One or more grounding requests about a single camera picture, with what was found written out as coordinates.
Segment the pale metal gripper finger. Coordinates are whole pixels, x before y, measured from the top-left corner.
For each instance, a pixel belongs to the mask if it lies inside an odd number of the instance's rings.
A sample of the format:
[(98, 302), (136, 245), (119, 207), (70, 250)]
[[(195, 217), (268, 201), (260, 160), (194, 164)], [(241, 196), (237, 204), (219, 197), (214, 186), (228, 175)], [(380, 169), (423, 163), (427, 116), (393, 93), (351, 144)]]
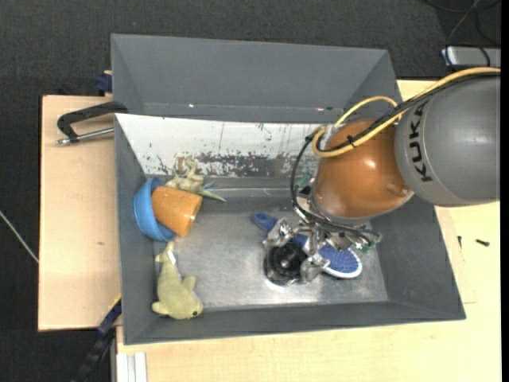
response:
[(307, 256), (300, 266), (301, 281), (311, 283), (329, 265), (330, 261), (318, 252)]
[(293, 229), (286, 218), (277, 220), (262, 242), (265, 249), (281, 248), (293, 239)]

